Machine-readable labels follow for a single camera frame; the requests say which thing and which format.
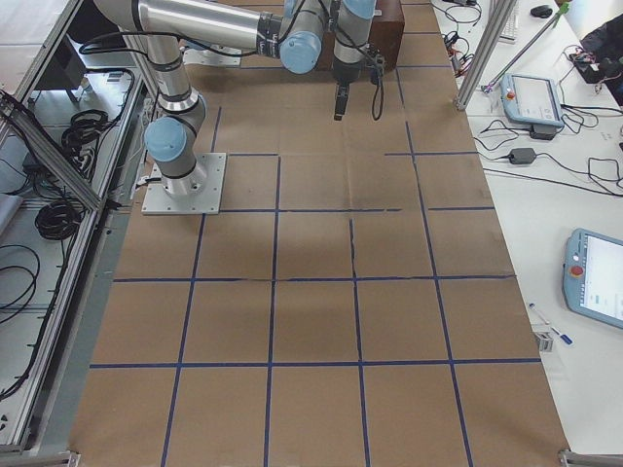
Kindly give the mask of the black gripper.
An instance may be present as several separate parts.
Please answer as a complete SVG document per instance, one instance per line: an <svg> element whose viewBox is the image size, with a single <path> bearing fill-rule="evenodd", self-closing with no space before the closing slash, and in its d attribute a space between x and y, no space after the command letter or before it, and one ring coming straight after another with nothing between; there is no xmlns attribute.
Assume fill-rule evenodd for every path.
<svg viewBox="0 0 623 467"><path fill-rule="evenodd" d="M338 83L335 95L334 120L340 121L347 111L349 85L357 81L364 70L370 82L378 86L385 72L385 57L372 44L348 46L338 42L333 49L332 74Z"/></svg>

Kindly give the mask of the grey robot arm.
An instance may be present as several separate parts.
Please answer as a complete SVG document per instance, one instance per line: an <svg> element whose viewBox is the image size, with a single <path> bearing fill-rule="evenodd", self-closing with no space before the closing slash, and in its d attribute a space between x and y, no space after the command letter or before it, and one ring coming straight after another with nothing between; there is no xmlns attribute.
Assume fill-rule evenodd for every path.
<svg viewBox="0 0 623 467"><path fill-rule="evenodd" d="M202 95L190 84L180 42L216 54L227 48L277 59L294 74L314 69L326 33L334 34L332 76L336 81L334 118L346 113L349 87L363 70L375 85L372 117L384 109L384 59L369 43L373 1L287 1L280 15L213 1L98 1L95 6L124 38L136 37L136 50L156 83L162 117L148 125L144 141L162 177L163 193L187 199L205 191L207 163L194 144L206 114Z"/></svg>

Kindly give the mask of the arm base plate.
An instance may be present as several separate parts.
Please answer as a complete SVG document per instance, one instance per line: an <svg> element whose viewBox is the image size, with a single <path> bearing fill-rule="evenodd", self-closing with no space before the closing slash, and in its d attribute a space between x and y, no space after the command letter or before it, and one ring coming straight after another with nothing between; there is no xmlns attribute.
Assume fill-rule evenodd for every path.
<svg viewBox="0 0 623 467"><path fill-rule="evenodd" d="M180 179L162 175L156 163L150 174L141 212L145 215L215 215L220 211L226 153L197 155L193 172Z"/></svg>

